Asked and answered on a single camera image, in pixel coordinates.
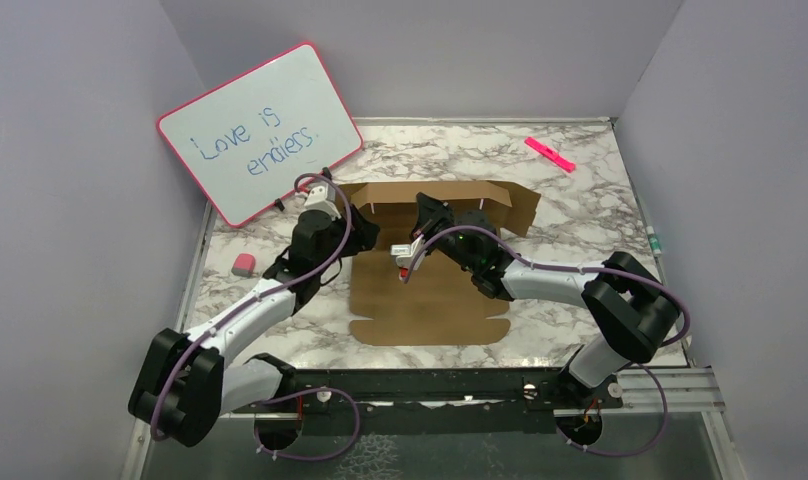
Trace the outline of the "brown cardboard box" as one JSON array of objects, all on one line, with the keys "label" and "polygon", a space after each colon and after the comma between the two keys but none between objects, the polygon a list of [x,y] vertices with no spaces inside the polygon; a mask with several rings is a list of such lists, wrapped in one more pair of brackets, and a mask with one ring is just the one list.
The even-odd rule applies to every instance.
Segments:
[{"label": "brown cardboard box", "polygon": [[454,216],[481,210],[490,224],[526,236],[539,193],[498,180],[365,182],[342,187],[351,205],[380,228],[373,250],[352,259],[350,333],[373,346],[487,345],[506,336],[509,304],[490,299],[470,275],[444,254],[426,256],[408,283],[402,283],[390,254],[410,243],[417,225],[417,195],[447,202]]}]

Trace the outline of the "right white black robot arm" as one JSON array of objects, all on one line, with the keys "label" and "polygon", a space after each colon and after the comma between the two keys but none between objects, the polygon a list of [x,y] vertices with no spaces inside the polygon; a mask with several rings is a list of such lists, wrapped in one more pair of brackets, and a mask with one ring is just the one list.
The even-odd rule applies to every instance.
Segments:
[{"label": "right white black robot arm", "polygon": [[650,361],[660,347],[687,333],[687,307],[626,252],[600,265],[539,263],[507,245],[479,210],[455,216],[446,202],[424,193],[417,194],[416,205],[410,251],[396,258],[402,281],[409,281],[425,256],[439,251],[490,299],[544,300],[589,311],[599,333],[573,354],[556,383],[569,406],[584,405],[612,374]]}]

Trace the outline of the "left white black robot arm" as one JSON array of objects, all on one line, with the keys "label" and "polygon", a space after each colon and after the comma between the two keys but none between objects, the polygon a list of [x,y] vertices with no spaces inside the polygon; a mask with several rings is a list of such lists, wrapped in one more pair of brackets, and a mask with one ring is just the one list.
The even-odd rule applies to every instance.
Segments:
[{"label": "left white black robot arm", "polygon": [[334,217],[302,212],[290,244],[240,301],[185,332],[171,328],[151,341],[127,404],[153,439],[191,447],[218,418],[259,400],[270,410],[293,401],[294,384],[265,362],[234,366],[235,358],[271,327],[306,306],[332,263],[372,250],[380,228],[356,207]]}]

